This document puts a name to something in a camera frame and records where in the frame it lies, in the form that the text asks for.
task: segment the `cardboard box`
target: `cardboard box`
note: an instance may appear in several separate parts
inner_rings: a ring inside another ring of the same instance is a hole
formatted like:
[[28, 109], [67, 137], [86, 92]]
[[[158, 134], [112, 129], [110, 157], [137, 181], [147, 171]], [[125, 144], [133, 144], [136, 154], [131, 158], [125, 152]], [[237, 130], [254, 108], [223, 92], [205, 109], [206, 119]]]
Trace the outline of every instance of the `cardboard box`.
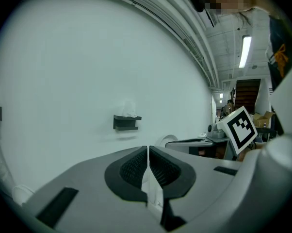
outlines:
[[216, 125], [217, 129], [223, 130], [230, 138], [236, 155], [257, 136], [255, 125], [244, 106], [229, 114]]
[[267, 124], [267, 128], [269, 129], [271, 127], [271, 117], [274, 113], [273, 112], [269, 112], [267, 111], [264, 116], [259, 114], [259, 113], [255, 113], [253, 116], [253, 121], [256, 127], [259, 128], [263, 128], [264, 123]]

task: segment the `staircase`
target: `staircase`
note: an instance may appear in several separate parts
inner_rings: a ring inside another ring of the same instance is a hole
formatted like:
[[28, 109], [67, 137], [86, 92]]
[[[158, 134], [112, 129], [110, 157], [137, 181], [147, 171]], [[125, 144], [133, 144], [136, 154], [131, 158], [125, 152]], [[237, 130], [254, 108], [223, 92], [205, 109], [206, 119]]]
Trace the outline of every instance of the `staircase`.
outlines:
[[244, 106], [248, 113], [255, 112], [255, 102], [260, 86], [259, 80], [238, 80], [236, 84], [235, 110]]

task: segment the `fluorescent light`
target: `fluorescent light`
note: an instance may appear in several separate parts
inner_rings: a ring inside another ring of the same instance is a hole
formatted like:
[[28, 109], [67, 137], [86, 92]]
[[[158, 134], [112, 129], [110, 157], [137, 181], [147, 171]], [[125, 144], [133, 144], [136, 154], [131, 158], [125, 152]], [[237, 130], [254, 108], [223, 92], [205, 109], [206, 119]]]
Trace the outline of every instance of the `fluorescent light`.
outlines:
[[251, 40], [252, 40], [251, 36], [246, 36], [243, 38], [242, 55], [241, 55], [241, 61], [240, 61], [239, 68], [244, 68], [244, 66], [246, 64], [246, 60], [247, 60], [247, 56], [248, 56], [248, 52], [249, 52], [249, 47], [251, 45]]

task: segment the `orange drawstring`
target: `orange drawstring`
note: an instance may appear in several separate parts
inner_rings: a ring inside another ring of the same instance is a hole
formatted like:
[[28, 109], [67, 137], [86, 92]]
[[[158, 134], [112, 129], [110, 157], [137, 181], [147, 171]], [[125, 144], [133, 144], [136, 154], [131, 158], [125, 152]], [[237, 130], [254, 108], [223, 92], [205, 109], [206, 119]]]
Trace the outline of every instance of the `orange drawstring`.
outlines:
[[288, 57], [284, 54], [285, 50], [285, 44], [283, 43], [280, 49], [274, 54], [282, 78], [284, 78], [284, 67], [286, 62], [288, 62]]

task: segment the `wall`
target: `wall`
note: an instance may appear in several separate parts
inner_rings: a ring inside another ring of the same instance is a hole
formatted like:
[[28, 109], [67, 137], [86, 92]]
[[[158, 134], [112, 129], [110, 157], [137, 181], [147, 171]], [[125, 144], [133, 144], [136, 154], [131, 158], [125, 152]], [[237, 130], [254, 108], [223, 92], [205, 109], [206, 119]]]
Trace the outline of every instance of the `wall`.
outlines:
[[[114, 0], [26, 0], [0, 33], [0, 144], [15, 182], [33, 190], [89, 158], [196, 137], [210, 94], [166, 29]], [[140, 128], [116, 132], [126, 100]]]
[[269, 81], [268, 79], [261, 79], [259, 92], [255, 103], [255, 112], [264, 115], [266, 111], [271, 111]]

